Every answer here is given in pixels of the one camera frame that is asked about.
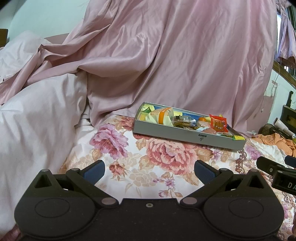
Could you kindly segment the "white pink duvet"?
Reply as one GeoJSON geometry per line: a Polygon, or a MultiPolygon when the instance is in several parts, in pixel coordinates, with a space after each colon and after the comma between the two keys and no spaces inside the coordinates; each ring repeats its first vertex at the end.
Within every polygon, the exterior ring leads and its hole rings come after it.
{"type": "Polygon", "coordinates": [[[1,236],[15,226],[15,207],[36,174],[58,171],[68,156],[86,94],[79,72],[42,78],[1,100],[1,236]]]}

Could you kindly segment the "dark wrapped candy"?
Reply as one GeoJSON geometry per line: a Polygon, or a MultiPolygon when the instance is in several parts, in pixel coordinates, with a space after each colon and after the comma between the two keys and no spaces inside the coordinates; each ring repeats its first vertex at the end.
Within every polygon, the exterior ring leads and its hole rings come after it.
{"type": "Polygon", "coordinates": [[[197,125],[197,121],[189,115],[174,116],[171,123],[175,127],[194,127],[197,125]]]}

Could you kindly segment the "dark wooden furniture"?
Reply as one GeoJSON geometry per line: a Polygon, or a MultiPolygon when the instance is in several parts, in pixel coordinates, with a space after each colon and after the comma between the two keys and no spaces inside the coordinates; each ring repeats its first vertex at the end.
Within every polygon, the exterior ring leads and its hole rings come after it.
{"type": "MultiPolygon", "coordinates": [[[[295,78],[292,77],[283,66],[278,62],[273,62],[273,70],[284,78],[292,87],[295,88],[295,78]]],[[[295,133],[295,109],[291,108],[292,105],[292,92],[288,94],[286,105],[283,105],[280,120],[289,128],[290,131],[295,133]]]]}

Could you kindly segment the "orange white snack packet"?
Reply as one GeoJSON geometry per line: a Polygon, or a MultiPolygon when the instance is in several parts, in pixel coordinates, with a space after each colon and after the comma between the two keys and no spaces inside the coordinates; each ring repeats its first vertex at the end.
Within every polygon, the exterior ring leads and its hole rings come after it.
{"type": "Polygon", "coordinates": [[[172,119],[174,117],[174,110],[172,108],[159,108],[150,112],[145,121],[149,123],[157,123],[165,126],[173,126],[172,119]]]}

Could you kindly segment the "red spicy snack packet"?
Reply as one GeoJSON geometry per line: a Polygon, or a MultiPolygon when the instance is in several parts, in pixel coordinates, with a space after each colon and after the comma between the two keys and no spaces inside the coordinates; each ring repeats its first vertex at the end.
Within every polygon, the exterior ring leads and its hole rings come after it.
{"type": "Polygon", "coordinates": [[[227,118],[210,114],[211,128],[218,133],[227,133],[227,118]]]}

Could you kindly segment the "pink satin curtain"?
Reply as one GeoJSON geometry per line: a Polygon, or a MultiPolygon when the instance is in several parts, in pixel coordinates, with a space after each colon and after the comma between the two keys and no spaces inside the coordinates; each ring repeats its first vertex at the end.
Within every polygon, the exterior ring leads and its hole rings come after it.
{"type": "Polygon", "coordinates": [[[275,1],[90,1],[62,44],[41,45],[1,84],[1,103],[82,70],[94,125],[108,113],[134,115],[147,101],[222,114],[245,132],[275,47],[275,1]]]}

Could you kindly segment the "grey cardboard tray box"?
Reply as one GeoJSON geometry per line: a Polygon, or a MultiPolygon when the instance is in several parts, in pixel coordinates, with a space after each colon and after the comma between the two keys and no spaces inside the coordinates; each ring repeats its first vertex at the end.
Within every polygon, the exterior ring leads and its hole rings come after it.
{"type": "Polygon", "coordinates": [[[149,123],[140,117],[140,113],[147,108],[151,108],[151,106],[153,106],[156,110],[165,108],[164,105],[143,102],[135,115],[133,127],[134,133],[231,150],[242,150],[246,144],[245,138],[242,138],[241,140],[234,140],[233,137],[203,133],[195,130],[185,130],[183,128],[166,126],[158,123],[149,123]]]}

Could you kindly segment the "clear pink biscuit pack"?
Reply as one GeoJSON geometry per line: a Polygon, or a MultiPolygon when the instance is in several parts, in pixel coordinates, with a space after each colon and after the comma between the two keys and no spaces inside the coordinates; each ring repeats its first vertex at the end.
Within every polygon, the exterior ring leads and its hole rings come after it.
{"type": "Polygon", "coordinates": [[[211,128],[209,122],[199,120],[197,121],[197,127],[198,132],[209,133],[213,135],[217,134],[217,132],[213,128],[211,128]]]}

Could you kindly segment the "orange cloth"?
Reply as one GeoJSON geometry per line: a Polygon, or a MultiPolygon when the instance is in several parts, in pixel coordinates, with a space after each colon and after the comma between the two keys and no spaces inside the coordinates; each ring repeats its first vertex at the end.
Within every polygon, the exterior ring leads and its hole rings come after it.
{"type": "Polygon", "coordinates": [[[260,144],[277,146],[280,150],[284,151],[286,155],[295,157],[295,142],[293,140],[283,138],[278,133],[266,136],[257,134],[256,137],[253,137],[252,139],[260,144]]]}

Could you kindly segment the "floral bed sheet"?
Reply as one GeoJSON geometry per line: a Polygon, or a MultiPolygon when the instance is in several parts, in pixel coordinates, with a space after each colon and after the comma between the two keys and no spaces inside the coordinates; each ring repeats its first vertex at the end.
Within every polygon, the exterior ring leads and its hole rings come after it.
{"type": "Polygon", "coordinates": [[[104,177],[97,187],[118,200],[124,198],[181,199],[202,187],[194,163],[245,174],[264,156],[283,164],[287,156],[277,146],[248,139],[240,151],[174,142],[133,133],[134,119],[113,115],[99,127],[86,119],[75,128],[73,148],[59,173],[104,161],[104,177]]]}

